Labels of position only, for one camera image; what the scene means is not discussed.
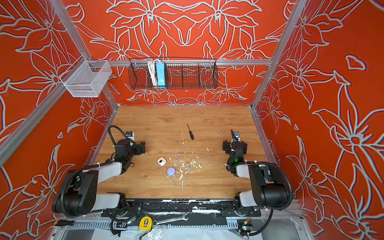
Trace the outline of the silver wrench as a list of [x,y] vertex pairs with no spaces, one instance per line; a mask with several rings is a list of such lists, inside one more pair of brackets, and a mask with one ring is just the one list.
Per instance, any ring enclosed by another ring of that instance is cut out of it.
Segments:
[[165,219],[165,220],[153,220],[153,225],[162,225],[162,224],[167,224],[167,223],[172,223],[172,222],[177,222],[177,221],[187,221],[189,218],[187,217],[187,214],[184,214],[182,216],[178,216],[175,218],[170,218],[170,219]]

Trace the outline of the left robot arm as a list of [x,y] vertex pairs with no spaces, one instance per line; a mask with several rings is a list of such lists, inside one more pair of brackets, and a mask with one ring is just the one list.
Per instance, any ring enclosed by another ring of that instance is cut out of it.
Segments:
[[67,172],[53,200],[54,213],[77,218],[98,211],[106,211],[110,217],[120,210],[123,213],[128,211],[125,194],[99,193],[98,185],[133,167],[133,158],[146,153],[146,143],[136,143],[134,132],[124,132],[114,125],[107,131],[115,151],[103,163]]

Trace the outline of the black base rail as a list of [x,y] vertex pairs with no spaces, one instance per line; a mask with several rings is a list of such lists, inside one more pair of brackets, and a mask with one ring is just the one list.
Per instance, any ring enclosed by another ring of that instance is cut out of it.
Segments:
[[255,207],[240,207],[234,199],[126,199],[123,213],[149,215],[214,214],[220,217],[260,217]]

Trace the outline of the light blue power bank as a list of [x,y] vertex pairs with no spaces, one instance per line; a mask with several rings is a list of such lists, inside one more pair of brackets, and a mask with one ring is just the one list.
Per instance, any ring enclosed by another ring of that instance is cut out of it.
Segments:
[[160,88],[166,87],[166,78],[165,78],[165,64],[163,62],[156,63],[158,86]]

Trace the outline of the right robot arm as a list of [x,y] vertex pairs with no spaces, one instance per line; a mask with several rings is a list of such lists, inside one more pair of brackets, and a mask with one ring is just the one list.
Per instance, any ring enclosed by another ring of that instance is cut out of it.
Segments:
[[276,164],[245,159],[248,145],[238,132],[231,131],[232,139],[223,141],[223,151],[229,155],[226,170],[238,178],[250,180],[251,189],[235,196],[239,208],[284,210],[293,201],[293,188],[284,171]]

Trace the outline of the black handled tool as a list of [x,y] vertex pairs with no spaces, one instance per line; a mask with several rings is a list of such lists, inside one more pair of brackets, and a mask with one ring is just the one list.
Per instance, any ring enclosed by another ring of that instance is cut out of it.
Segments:
[[73,226],[74,224],[75,224],[75,221],[58,220],[58,221],[55,221],[54,226],[56,226],[56,227],[66,227],[66,226]]

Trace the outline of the black screwdriver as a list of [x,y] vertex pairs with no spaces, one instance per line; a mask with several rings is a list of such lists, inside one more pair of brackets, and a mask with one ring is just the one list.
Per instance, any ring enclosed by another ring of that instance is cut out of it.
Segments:
[[192,133],[192,131],[191,131],[191,129],[190,129],[190,126],[187,125],[187,127],[188,127],[188,130],[189,130],[189,134],[190,134],[190,138],[191,138],[191,140],[194,140],[195,138],[194,138],[194,135],[193,135],[193,133]]

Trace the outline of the white mesh wall basket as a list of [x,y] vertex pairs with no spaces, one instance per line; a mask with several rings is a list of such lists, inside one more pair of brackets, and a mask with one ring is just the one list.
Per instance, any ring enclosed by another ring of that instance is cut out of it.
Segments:
[[74,98],[97,98],[111,74],[108,61],[101,61],[100,67],[91,67],[88,61],[80,61],[61,82]]

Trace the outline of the yellow tape measure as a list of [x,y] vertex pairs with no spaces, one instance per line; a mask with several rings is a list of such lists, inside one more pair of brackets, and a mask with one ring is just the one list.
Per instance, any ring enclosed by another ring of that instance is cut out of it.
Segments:
[[152,230],[152,227],[153,227],[153,220],[151,217],[149,216],[145,216],[143,217],[141,220],[140,220],[140,223],[139,223],[139,230],[140,231],[148,231],[150,232]]

